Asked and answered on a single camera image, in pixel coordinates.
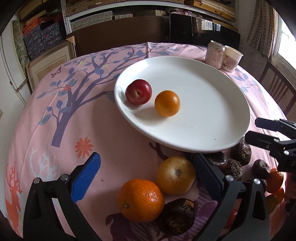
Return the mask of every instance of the blue gripper pad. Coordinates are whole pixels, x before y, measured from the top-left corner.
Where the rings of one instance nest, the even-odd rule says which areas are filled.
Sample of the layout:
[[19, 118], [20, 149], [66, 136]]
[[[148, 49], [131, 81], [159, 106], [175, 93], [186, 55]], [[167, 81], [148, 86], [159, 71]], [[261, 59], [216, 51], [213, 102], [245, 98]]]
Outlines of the blue gripper pad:
[[224, 175], [218, 167], [210, 166], [201, 154], [193, 157], [192, 164], [199, 179], [202, 181], [212, 200], [220, 202], [224, 190]]
[[274, 120], [263, 119], [263, 118], [257, 118], [255, 120], [255, 125], [258, 128], [263, 128], [271, 131], [279, 131], [281, 129], [281, 125], [279, 122]]
[[74, 203], [83, 199], [100, 167], [101, 157], [98, 153], [94, 152], [88, 158], [79, 176], [77, 176], [72, 184], [71, 197]]

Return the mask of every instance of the picture frame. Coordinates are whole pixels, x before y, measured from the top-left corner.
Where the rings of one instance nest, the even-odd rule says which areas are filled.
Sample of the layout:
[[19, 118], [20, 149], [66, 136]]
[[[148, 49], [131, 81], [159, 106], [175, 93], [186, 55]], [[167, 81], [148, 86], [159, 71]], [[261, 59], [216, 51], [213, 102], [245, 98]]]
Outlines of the picture frame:
[[26, 69], [32, 92], [49, 72], [74, 58], [75, 40], [70, 37], [29, 62]]

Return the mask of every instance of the plate rim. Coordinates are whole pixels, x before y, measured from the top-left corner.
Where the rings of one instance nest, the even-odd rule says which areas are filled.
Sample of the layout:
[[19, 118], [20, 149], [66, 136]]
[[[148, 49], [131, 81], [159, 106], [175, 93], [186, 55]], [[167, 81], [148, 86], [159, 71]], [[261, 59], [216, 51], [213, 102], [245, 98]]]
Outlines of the plate rim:
[[[220, 72], [218, 69], [202, 62], [202, 61], [198, 61], [198, 60], [195, 60], [195, 59], [191, 59], [191, 58], [186, 58], [186, 57], [180, 57], [180, 56], [155, 56], [155, 57], [151, 57], [151, 58], [179, 58], [179, 59], [187, 59], [187, 60], [190, 60], [190, 61], [196, 61], [198, 62], [198, 64], [202, 64], [202, 65], [207, 65], [209, 67], [211, 67], [212, 69], [214, 69], [215, 71], [218, 71], [220, 74], [224, 75], [225, 77], [227, 77], [229, 79], [229, 81], [231, 81], [238, 89], [239, 91], [241, 92], [242, 96], [244, 97], [244, 100], [246, 101], [246, 104], [248, 105], [249, 107], [249, 124], [248, 124], [248, 127], [245, 129], [245, 133], [249, 130], [250, 128], [250, 125], [251, 125], [251, 119], [252, 119], [252, 116], [251, 116], [251, 110], [250, 110], [250, 105], [249, 105], [249, 102], [248, 100], [246, 99], [244, 93], [242, 92], [242, 90], [236, 85], [236, 83], [229, 78], [228, 75], [226, 74], [223, 74], [222, 72]], [[136, 122], [131, 119], [129, 117], [129, 115], [126, 114], [125, 111], [123, 111], [122, 108], [120, 108], [120, 105], [119, 105], [119, 101], [120, 101], [120, 98], [116, 93], [116, 89], [118, 88], [118, 79], [120, 79], [120, 76], [125, 72], [127, 71], [130, 67], [132, 67], [134, 64], [137, 64], [139, 62], [142, 62], [142, 61], [146, 61], [147, 59], [149, 58], [146, 58], [146, 59], [142, 59], [138, 62], [135, 62], [133, 63], [132, 65], [128, 66], [124, 71], [121, 72], [121, 74], [118, 76], [116, 82], [115, 82], [115, 85], [114, 85], [114, 99], [115, 99], [115, 102], [116, 102], [116, 105], [117, 105], [117, 108], [119, 109], [120, 113], [122, 114], [122, 116], [127, 120], [127, 122], [133, 126], [137, 131], [139, 131], [141, 134], [143, 134], [144, 136], [146, 136], [147, 138], [159, 143], [159, 144], [162, 144], [166, 147], [169, 147], [169, 148], [172, 148], [172, 149], [175, 149], [175, 150], [179, 150], [179, 151], [183, 151], [183, 152], [190, 152], [190, 153], [215, 153], [215, 152], [219, 152], [219, 151], [224, 151], [224, 150], [228, 150], [230, 149], [231, 147], [235, 146], [236, 144], [238, 144], [243, 138], [244, 138], [244, 135], [233, 145], [232, 143], [229, 144], [229, 145], [224, 145], [222, 146], [221, 148], [219, 149], [215, 149], [215, 150], [199, 150], [199, 151], [196, 151], [196, 150], [193, 150], [191, 148], [180, 148], [179, 146], [173, 144], [172, 142], [169, 142], [169, 141], [164, 141], [162, 138], [157, 138], [156, 135], [153, 136], [151, 135], [151, 133], [145, 131], [144, 129], [141, 129], [138, 127], [138, 125], [136, 124]]]

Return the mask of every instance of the cup rim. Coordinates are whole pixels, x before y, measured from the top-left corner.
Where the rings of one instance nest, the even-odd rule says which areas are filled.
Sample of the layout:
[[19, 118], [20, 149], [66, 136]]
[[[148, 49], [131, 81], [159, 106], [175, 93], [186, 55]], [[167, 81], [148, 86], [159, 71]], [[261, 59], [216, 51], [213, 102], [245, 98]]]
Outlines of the cup rim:
[[229, 50], [232, 50], [233, 52], [239, 54], [240, 56], [244, 56], [241, 52], [239, 52], [238, 50], [236, 50], [236, 49], [234, 49], [234, 48], [232, 48], [230, 46], [225, 45], [225, 47], [228, 48]]
[[221, 43], [219, 43], [219, 42], [216, 42], [216, 41], [214, 41], [214, 40], [211, 40], [211, 42], [214, 43], [214, 44], [218, 44], [219, 46], [225, 47], [225, 45], [223, 45], [223, 44], [221, 44]]

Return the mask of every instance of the orange fruit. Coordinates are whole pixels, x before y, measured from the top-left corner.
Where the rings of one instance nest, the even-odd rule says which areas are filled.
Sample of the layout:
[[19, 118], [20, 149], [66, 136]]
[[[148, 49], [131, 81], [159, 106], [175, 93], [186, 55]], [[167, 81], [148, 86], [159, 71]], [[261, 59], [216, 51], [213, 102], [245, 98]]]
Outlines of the orange fruit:
[[155, 220], [164, 205], [165, 200], [160, 189], [148, 180], [130, 180], [117, 194], [117, 206], [120, 212], [135, 223], [148, 223]]
[[266, 204], [267, 204], [268, 213], [271, 214], [277, 206], [276, 196], [274, 196], [274, 195], [267, 196], [266, 197]]
[[283, 184], [284, 175], [282, 172], [279, 172], [277, 168], [272, 168], [270, 170], [270, 176], [266, 179], [267, 188], [266, 191], [269, 193], [275, 193], [279, 190]]
[[154, 101], [157, 112], [164, 117], [171, 117], [180, 109], [180, 99], [172, 91], [160, 92]]
[[275, 193], [273, 193], [274, 196], [276, 196], [277, 204], [279, 205], [285, 196], [285, 191], [283, 188], [280, 188]]
[[183, 195], [195, 179], [195, 169], [184, 157], [174, 156], [166, 159], [158, 168], [156, 183], [167, 195]]

